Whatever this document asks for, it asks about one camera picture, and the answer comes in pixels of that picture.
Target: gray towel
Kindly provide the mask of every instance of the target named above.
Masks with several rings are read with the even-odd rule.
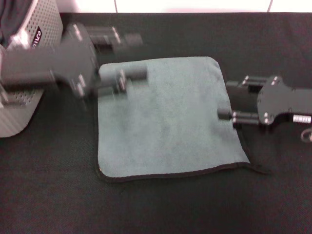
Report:
[[[217,108],[230,108],[230,101],[214,59],[122,65],[141,63],[148,84],[130,84],[126,97],[98,99],[98,165],[106,179],[197,175],[250,163],[232,124],[217,118]]]

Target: white label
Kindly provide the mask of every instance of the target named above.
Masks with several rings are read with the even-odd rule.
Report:
[[[293,121],[297,123],[311,123],[311,116],[293,115]]]
[[[41,40],[41,36],[42,36],[42,31],[41,31],[40,27],[38,26],[37,31],[36,31],[36,35],[33,39],[33,43],[31,44],[31,46],[33,48],[36,48],[37,45],[39,45],[39,42]]]

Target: gray perforated case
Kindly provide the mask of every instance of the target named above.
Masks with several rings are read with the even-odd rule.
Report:
[[[33,0],[24,22],[11,37],[12,42],[7,49],[57,45],[62,31],[63,25],[55,0]],[[13,136],[27,126],[42,93],[43,90],[12,93],[21,106],[0,109],[0,137]]]

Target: black tablecloth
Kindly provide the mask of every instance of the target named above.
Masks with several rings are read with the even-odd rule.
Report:
[[[311,14],[62,14],[86,25],[139,32],[145,47],[102,62],[210,56],[225,79],[280,74],[312,87]],[[231,99],[254,109],[254,97]],[[61,87],[45,93],[30,125],[0,139],[1,233],[311,233],[312,145],[301,126],[270,134],[244,127],[253,163],[183,179],[109,184],[95,172],[96,103]]]

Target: cable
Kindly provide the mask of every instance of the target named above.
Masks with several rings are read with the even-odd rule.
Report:
[[[118,13],[116,0],[114,0],[114,4],[115,4],[116,13]]]
[[[303,130],[300,135],[300,138],[305,143],[311,143],[312,142],[312,128]]]
[[[268,7],[267,12],[270,12],[270,11],[271,11],[272,3],[273,3],[273,0],[270,1],[270,4],[269,4],[269,7]]]

